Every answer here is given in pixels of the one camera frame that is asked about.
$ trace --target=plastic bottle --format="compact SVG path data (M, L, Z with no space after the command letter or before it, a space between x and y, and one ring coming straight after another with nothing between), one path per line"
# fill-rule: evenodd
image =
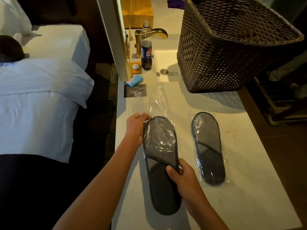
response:
M141 42L141 65L146 71L151 70L153 60L152 60L152 31L150 29L149 22L145 21L143 24L143 29L140 34Z

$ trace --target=wooden floor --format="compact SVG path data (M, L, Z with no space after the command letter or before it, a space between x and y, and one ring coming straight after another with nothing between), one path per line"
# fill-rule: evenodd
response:
M238 94L303 229L307 229L307 124L270 127L246 88Z

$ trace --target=slipper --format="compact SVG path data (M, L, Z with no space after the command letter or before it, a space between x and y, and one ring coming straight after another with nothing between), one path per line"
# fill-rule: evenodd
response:
M216 119L209 113L199 112L192 120L192 135L203 179L210 185L222 184L226 174Z
M176 132L167 118L156 116L144 124L143 148L152 204L158 213L172 215L181 196L165 170L169 165L179 173Z

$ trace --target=white pillow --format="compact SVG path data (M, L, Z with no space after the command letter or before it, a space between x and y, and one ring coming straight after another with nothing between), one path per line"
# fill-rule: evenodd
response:
M0 35L32 35L30 19L17 0L0 0Z

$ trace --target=basket rim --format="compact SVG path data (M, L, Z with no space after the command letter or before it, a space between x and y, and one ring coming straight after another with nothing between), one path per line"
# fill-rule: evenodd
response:
M206 20L198 12L196 6L194 5L194 3L191 0L185 0L185 3L190 5L193 8L193 10L196 12L198 17L202 20L201 24L203 25L203 27L208 29L209 30L209 34L211 36L213 36L214 38L218 38L218 39L221 39L221 40L232 41L232 42L237 42L237 43L242 43L242 44L247 44L247 45L254 45L254 46L285 45L285 44L290 44L290 43L294 43L294 42L300 42L300 41L302 41L305 38L304 35L297 28L295 28L291 23L288 22L288 20L286 20L283 16L281 16L275 10L273 10L270 7L268 7L266 4L262 3L260 0L254 0L254 1L260 3L266 9L268 9L269 11L271 11L272 13L277 15L278 18L280 18L282 21L284 21L293 31L295 31L299 35L299 37L297 37L296 39L291 39L291 40L282 41L282 42L267 43L267 42L250 42L250 41L247 41L247 40L244 40L244 39L239 39L239 38L236 38L236 37L229 37L229 36L227 36L225 34L217 34L215 31L211 30L211 28L208 26Z

